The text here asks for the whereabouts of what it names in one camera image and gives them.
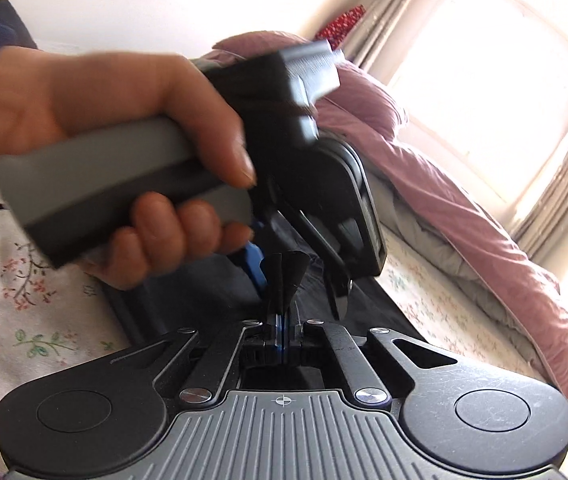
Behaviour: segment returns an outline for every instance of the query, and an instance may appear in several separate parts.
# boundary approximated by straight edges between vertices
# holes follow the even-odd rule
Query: human hand
[[[254,184],[240,117],[187,59],[0,49],[0,155],[27,153],[160,113],[182,126],[209,171],[231,186]],[[85,272],[116,288],[131,288],[185,260],[234,252],[251,236],[243,224],[221,226],[213,207],[202,200],[176,209],[152,192],[136,200],[130,220],[131,226],[113,234],[106,263],[79,262]]]

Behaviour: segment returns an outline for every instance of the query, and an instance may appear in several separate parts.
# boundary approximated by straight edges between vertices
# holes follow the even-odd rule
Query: bright window
[[[439,0],[389,86],[505,201],[568,130],[568,42],[513,0]]]

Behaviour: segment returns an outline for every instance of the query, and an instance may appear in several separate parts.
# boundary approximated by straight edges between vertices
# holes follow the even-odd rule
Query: white crosshair logo
[[[275,399],[273,402],[278,403],[280,406],[288,406],[290,403],[295,401],[290,397],[287,397],[286,395],[282,395]]]

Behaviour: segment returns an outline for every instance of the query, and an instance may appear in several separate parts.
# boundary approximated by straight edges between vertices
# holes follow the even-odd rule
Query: curtain
[[[568,229],[568,135],[516,205],[511,237],[541,264]]]
[[[340,45],[346,59],[368,71],[411,0],[375,0]]]

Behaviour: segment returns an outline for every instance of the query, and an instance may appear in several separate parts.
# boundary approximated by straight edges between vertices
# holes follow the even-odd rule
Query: pink duvet
[[[250,32],[221,41],[205,57],[228,63],[305,41],[282,32]],[[344,136],[448,239],[519,322],[545,374],[568,398],[568,310],[554,277],[529,261],[444,171],[394,141],[408,119],[379,82],[348,62],[338,72],[340,87],[316,104],[318,126]]]

